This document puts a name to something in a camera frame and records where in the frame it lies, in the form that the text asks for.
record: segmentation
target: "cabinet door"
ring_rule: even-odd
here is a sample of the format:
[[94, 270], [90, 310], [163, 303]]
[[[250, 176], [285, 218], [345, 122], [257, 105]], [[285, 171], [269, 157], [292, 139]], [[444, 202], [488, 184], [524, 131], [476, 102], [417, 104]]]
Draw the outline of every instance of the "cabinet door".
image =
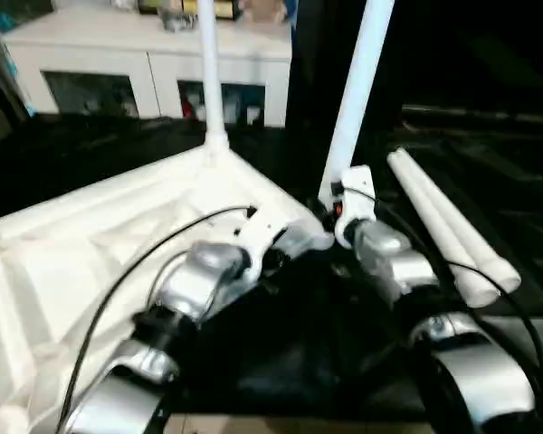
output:
[[36, 45], [8, 51], [37, 112], [159, 116], [146, 52]]
[[[201, 57], [150, 53], [149, 62], [162, 116], [182, 118], [186, 114], [184, 112], [195, 105], [195, 101], [189, 104], [190, 101], [186, 100], [187, 92], [192, 94], [200, 92], [201, 95], [199, 97], [194, 95], [194, 99], [199, 99], [199, 104], [201, 104], [203, 97], [203, 89], [200, 85], [203, 77]], [[251, 105], [257, 108], [257, 101], [261, 99], [265, 125], [281, 127], [285, 124], [290, 82], [288, 61], [219, 59], [219, 78], [223, 87], [226, 122], [230, 117], [230, 110], [226, 106], [235, 104], [235, 106], [240, 106], [237, 111], [244, 112], [245, 106]]]

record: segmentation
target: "glass cabinet door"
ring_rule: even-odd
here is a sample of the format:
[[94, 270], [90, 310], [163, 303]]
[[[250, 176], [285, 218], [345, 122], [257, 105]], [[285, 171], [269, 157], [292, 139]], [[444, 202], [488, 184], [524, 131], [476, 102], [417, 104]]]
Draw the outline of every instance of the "glass cabinet door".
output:
[[7, 48], [25, 102], [37, 113], [159, 116], [144, 51], [18, 44]]
[[[183, 118], [205, 121], [203, 82], [177, 82]], [[252, 84], [222, 83], [224, 122], [249, 127], [263, 127], [265, 119], [265, 87]]]
[[44, 71], [61, 113], [138, 117], [127, 75]]

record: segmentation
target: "black tabletop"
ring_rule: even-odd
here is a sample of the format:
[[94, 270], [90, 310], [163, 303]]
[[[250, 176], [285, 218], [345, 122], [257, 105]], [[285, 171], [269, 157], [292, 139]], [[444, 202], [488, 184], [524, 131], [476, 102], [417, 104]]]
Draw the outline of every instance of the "black tabletop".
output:
[[[200, 146], [204, 133], [201, 124], [173, 119], [34, 118], [0, 144], [0, 216]], [[276, 128], [232, 128], [229, 136], [234, 151], [298, 200], [310, 203], [316, 196], [329, 137]], [[412, 128], [363, 134], [355, 164], [370, 165], [378, 196], [433, 247], [386, 166], [386, 152], [399, 145], [410, 150], [517, 268], [523, 283], [514, 297], [532, 316], [543, 317], [543, 137], [447, 136]], [[386, 217], [379, 207], [376, 212]], [[232, 347], [236, 356], [229, 363], [218, 359], [217, 366], [205, 362], [208, 372], [228, 369], [226, 380], [198, 379], [198, 392], [182, 404], [185, 410], [347, 419], [422, 417], [414, 386], [378, 320], [381, 306], [371, 299], [366, 313], [359, 312], [364, 305], [354, 295], [358, 288], [334, 280], [329, 268], [325, 258], [306, 258], [286, 272], [298, 276], [279, 277], [279, 285], [286, 288], [296, 280], [309, 282], [294, 288], [292, 298], [269, 299], [269, 292], [256, 291], [222, 316], [219, 337], [209, 351], [217, 342], [217, 351], [229, 354]], [[265, 310], [257, 307], [262, 297]], [[281, 310], [280, 316], [274, 308]], [[233, 312], [238, 310], [243, 329], [251, 321], [250, 329], [260, 330], [260, 335], [237, 334]], [[482, 313], [508, 316], [510, 310], [499, 301]], [[221, 333], [229, 333], [227, 341]]]

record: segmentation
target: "black cable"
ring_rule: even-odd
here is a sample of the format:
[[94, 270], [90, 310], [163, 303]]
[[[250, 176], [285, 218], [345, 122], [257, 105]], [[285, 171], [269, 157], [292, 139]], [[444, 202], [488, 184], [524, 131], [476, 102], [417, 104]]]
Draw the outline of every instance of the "black cable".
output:
[[[423, 249], [423, 253], [427, 253], [427, 256], [430, 256], [430, 250], [427, 248], [427, 246], [424, 244], [424, 242], [418, 237], [418, 235], [413, 230], [410, 223], [408, 223], [400, 214], [395, 212], [392, 209], [392, 206], [389, 203], [383, 202], [381, 199], [376, 199], [375, 197], [371, 196], [370, 194], [366, 194], [364, 192], [361, 192], [360, 190], [357, 190], [355, 188], [345, 188], [345, 190], [348, 190], [353, 193], [358, 193], [363, 195], [364, 197], [370, 199], [374, 203], [382, 204], [383, 207], [390, 213], [396, 220], [396, 222], [403, 227], [403, 230], [406, 231], [409, 238], [412, 239], [412, 241], [416, 241], [416, 243], [419, 245], [419, 248]], [[527, 329], [527, 333], [529, 333], [529, 336], [531, 338], [531, 341], [533, 343], [533, 346], [535, 347], [535, 355], [537, 357], [538, 362], [538, 371], [539, 371], [539, 383], [541, 385], [541, 388], [543, 388], [543, 341], [541, 340], [540, 336], [538, 335], [538, 331], [531, 322], [529, 316], [525, 312], [525, 310], [520, 306], [517, 301], [500, 285], [498, 282], [496, 282], [493, 278], [488, 276], [487, 274], [483, 273], [479, 269], [476, 269], [475, 267], [470, 267], [465, 264], [461, 264], [459, 262], [454, 262], [451, 260], [444, 260], [447, 265], [453, 265], [454, 267], [460, 267], [463, 269], [467, 269], [469, 271], [472, 271], [474, 273], [479, 274], [483, 278], [485, 278], [487, 281], [489, 281], [500, 293], [500, 295], [505, 299], [505, 301], [511, 306], [513, 311], [515, 311], [515, 314], [517, 317], [521, 320], [525, 328]]]
[[533, 346], [535, 347], [535, 355], [537, 357], [537, 362], [538, 362], [540, 384], [541, 384], [541, 387], [543, 388], [543, 341], [541, 340], [537, 329], [531, 322], [531, 319], [529, 318], [525, 310], [511, 296], [511, 294], [509, 294], [509, 292], [507, 292], [503, 288], [502, 285], [500, 285], [498, 282], [495, 281], [494, 278], [492, 278], [491, 276], [488, 276], [486, 273], [480, 271], [479, 269], [476, 269], [475, 267], [470, 267], [468, 265], [461, 264], [460, 262], [455, 262], [453, 260], [446, 260], [446, 263], [448, 265], [453, 265], [454, 267], [467, 269], [469, 271], [477, 273], [479, 276], [484, 277], [499, 291], [500, 295], [507, 301], [507, 303], [509, 303], [512, 309], [515, 311], [515, 314], [517, 315], [517, 317], [521, 320], [521, 322], [527, 329], [529, 336], [531, 337], [531, 341], [533, 342]]
[[177, 260], [178, 258], [182, 257], [186, 253], [188, 253], [189, 250], [182, 250], [173, 255], [171, 258], [169, 258], [159, 269], [157, 275], [153, 279], [153, 283], [151, 284], [151, 289], [148, 292], [147, 296], [147, 303], [145, 304], [146, 309], [148, 310], [151, 307], [151, 302], [153, 301], [153, 294], [155, 294], [155, 289], [157, 288], [157, 284], [159, 283], [159, 280], [161, 280], [161, 277], [165, 273], [165, 270], [169, 268], [169, 266], [173, 263], [174, 260]]
[[102, 301], [99, 304], [99, 307], [97, 308], [97, 311], [95, 312], [94, 316], [92, 317], [92, 321], [90, 322], [89, 329], [87, 330], [87, 333], [84, 336], [84, 340], [82, 341], [81, 349], [79, 350], [79, 354], [76, 359], [76, 363], [74, 364], [74, 368], [72, 368], [72, 374], [71, 378], [69, 380], [69, 385], [66, 389], [66, 393], [64, 395], [64, 401], [62, 402], [62, 408], [61, 408], [61, 416], [59, 418], [58, 424], [56, 426], [56, 432], [62, 434], [62, 425], [66, 418], [68, 417], [70, 410], [71, 410], [71, 402], [72, 402], [72, 395], [74, 394], [74, 388], [76, 387], [76, 382], [79, 378], [79, 373], [81, 371], [82, 363], [84, 362], [84, 358], [87, 354], [87, 351], [89, 349], [89, 343], [91, 342], [91, 338], [94, 334], [94, 331], [97, 327], [97, 324], [99, 323], [100, 318], [102, 317], [102, 314], [104, 313], [105, 309], [107, 308], [107, 305], [109, 304], [112, 297], [117, 292], [117, 289], [119, 289], [120, 285], [125, 281], [125, 279], [130, 275], [130, 273], [133, 272], [133, 270], [140, 265], [141, 262], [143, 262], [146, 258], [148, 258], [155, 250], [163, 246], [168, 241], [174, 239], [177, 235], [180, 235], [184, 231], [189, 230], [193, 226], [204, 222], [205, 220], [209, 220], [212, 217], [215, 217], [220, 214], [224, 214], [227, 212], [232, 211], [251, 211], [253, 210], [252, 206], [233, 206], [229, 208], [225, 208], [223, 210], [211, 212], [207, 215], [204, 215], [203, 217], [200, 217], [196, 220], [193, 220], [192, 222], [186, 224], [182, 228], [168, 234], [165, 238], [158, 241], [153, 247], [151, 247], [149, 250], [147, 250], [140, 258], [135, 260], [132, 264], [130, 264], [125, 271], [119, 276], [119, 278], [115, 281], [115, 283], [110, 287], [109, 291], [107, 291], [107, 294], [102, 299]]

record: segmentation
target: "white rod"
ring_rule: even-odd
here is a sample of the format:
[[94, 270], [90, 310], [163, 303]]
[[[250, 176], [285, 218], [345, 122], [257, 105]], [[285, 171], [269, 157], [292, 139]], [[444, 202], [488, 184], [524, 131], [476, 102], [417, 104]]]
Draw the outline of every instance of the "white rod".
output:
[[331, 184], [350, 167], [395, 0], [367, 0], [338, 113], [319, 199], [332, 208]]
[[508, 292], [517, 289], [521, 283], [521, 277], [510, 263], [495, 252], [408, 152], [401, 148], [395, 151], [395, 154], [402, 157], [405, 165], [410, 167], [418, 184], [426, 191], [434, 207], [459, 238], [477, 267], [499, 282]]
[[[393, 152], [388, 155], [387, 160], [443, 257], [476, 268], [477, 264], [462, 246], [461, 241], [440, 212], [434, 207], [426, 191], [419, 185], [411, 167], [405, 164], [402, 155]], [[455, 286], [461, 293], [464, 302], [470, 307], [487, 306], [499, 297], [499, 293], [493, 285], [478, 274], [454, 266], [451, 266], [450, 269], [454, 275]]]
[[198, 0], [197, 12], [203, 45], [203, 90], [207, 114], [205, 144], [212, 149], [227, 149], [229, 141], [225, 133], [224, 104], [217, 65], [214, 0]]

